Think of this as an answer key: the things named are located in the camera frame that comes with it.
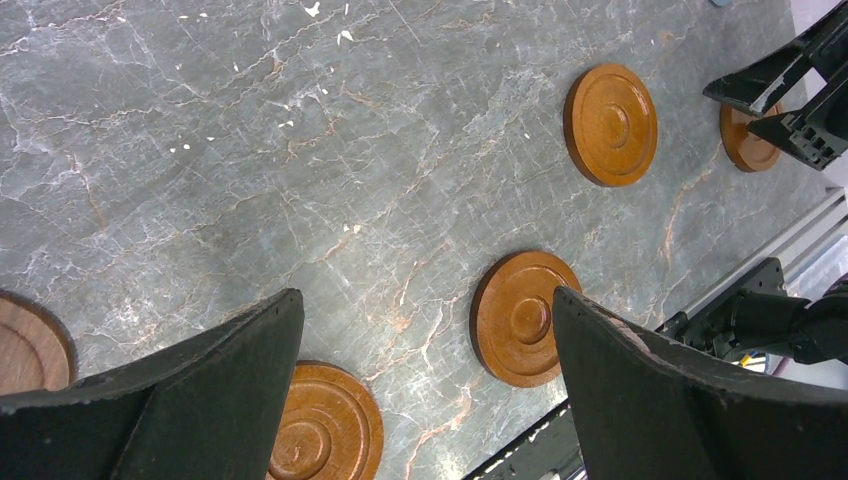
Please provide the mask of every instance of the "wooden coaster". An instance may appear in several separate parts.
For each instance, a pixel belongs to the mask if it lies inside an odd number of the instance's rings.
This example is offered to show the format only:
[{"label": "wooden coaster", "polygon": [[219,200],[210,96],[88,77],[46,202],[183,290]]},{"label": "wooden coaster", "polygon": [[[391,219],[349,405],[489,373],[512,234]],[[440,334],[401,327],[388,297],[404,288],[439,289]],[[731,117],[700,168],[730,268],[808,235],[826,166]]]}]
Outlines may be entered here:
[{"label": "wooden coaster", "polygon": [[[783,113],[778,103],[766,112],[770,117]],[[764,172],[773,167],[780,158],[780,149],[748,131],[748,124],[756,118],[746,115],[735,108],[722,105],[719,112],[721,141],[727,156],[739,170],[747,173]]]},{"label": "wooden coaster", "polygon": [[486,273],[471,303],[471,342],[489,373],[515,387],[559,376],[551,305],[561,285],[582,292],[571,268],[546,252],[510,255]]},{"label": "wooden coaster", "polygon": [[344,370],[298,362],[266,479],[372,479],[383,454],[374,397]]},{"label": "wooden coaster", "polygon": [[657,111],[635,73],[621,65],[589,70],[571,87],[563,111],[565,144],[574,164],[604,187],[630,185],[657,150]]},{"label": "wooden coaster", "polygon": [[76,355],[64,326],[26,300],[0,294],[0,395],[61,390],[76,377]]}]

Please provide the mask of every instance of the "marble surface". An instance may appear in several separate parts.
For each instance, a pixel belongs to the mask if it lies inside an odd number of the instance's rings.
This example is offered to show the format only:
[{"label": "marble surface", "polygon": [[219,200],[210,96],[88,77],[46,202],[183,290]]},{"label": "marble surface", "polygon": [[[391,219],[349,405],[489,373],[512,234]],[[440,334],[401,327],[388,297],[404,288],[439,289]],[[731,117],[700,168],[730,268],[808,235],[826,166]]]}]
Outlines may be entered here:
[{"label": "marble surface", "polygon": [[[66,322],[83,375],[302,289],[301,358],[382,408],[378,478],[460,478],[565,397],[473,355],[497,259],[554,252],[653,326],[823,195],[789,159],[737,171],[700,95],[792,36],[783,0],[0,0],[0,286]],[[564,147],[601,62],[659,113],[628,188]]]}]

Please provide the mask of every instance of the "brown coaster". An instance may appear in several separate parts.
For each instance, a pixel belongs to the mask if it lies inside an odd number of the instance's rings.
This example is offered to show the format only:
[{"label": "brown coaster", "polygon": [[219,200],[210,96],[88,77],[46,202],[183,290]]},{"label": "brown coaster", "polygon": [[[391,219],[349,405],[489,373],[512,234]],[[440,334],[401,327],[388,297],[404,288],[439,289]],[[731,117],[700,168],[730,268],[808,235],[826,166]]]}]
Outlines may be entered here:
[{"label": "brown coaster", "polygon": [[621,65],[583,74],[568,93],[562,124],[574,164],[598,185],[630,185],[654,160],[657,111],[639,77]]},{"label": "brown coaster", "polygon": [[486,273],[471,304],[471,341],[489,373],[515,387],[559,376],[551,304],[560,285],[582,292],[571,268],[546,252],[510,255]]},{"label": "brown coaster", "polygon": [[294,369],[267,479],[372,479],[383,454],[374,397],[344,370],[318,362]]},{"label": "brown coaster", "polygon": [[0,294],[0,395],[61,390],[76,376],[70,337],[48,312]]},{"label": "brown coaster", "polygon": [[[778,113],[783,113],[780,103],[766,112],[765,116],[770,117]],[[780,158],[779,148],[748,132],[748,124],[754,120],[756,118],[728,105],[722,105],[719,112],[724,150],[739,170],[748,173],[766,171]]]}]

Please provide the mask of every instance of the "stone countertop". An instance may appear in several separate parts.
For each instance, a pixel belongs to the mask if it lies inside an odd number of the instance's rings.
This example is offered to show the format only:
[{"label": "stone countertop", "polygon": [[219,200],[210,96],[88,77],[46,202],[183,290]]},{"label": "stone countertop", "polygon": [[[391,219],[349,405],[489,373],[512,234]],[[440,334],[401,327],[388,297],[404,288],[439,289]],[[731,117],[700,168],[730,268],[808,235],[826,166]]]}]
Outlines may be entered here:
[{"label": "stone countertop", "polygon": [[[474,357],[496,260],[556,253],[654,326],[823,195],[722,149],[701,89],[793,36],[785,1],[734,3],[0,1],[1,285],[66,323],[83,375],[299,288],[300,357],[382,409],[378,478],[460,478],[565,397]],[[659,114],[627,188],[585,180],[562,135],[602,62]]]}]

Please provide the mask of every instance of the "wooden disc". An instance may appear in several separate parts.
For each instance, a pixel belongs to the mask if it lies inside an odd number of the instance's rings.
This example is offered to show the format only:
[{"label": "wooden disc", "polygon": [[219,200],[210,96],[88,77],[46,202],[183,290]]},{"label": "wooden disc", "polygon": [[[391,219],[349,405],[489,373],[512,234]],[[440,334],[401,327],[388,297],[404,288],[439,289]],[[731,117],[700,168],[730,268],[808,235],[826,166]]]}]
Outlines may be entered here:
[{"label": "wooden disc", "polygon": [[372,479],[383,454],[374,397],[344,370],[298,362],[267,479]]},{"label": "wooden disc", "polygon": [[598,185],[630,185],[654,160],[657,111],[639,77],[621,65],[583,74],[568,93],[562,123],[574,164]]},{"label": "wooden disc", "polygon": [[561,285],[582,292],[571,268],[546,252],[510,255],[486,273],[471,304],[471,340],[489,373],[515,387],[559,376],[551,305]]},{"label": "wooden disc", "polygon": [[[780,103],[766,117],[783,113]],[[743,172],[763,172],[773,167],[780,158],[780,149],[748,131],[748,124],[756,118],[735,108],[722,105],[719,112],[721,141],[727,156]]]},{"label": "wooden disc", "polygon": [[0,295],[0,395],[61,390],[76,376],[76,355],[64,327],[48,312]]}]

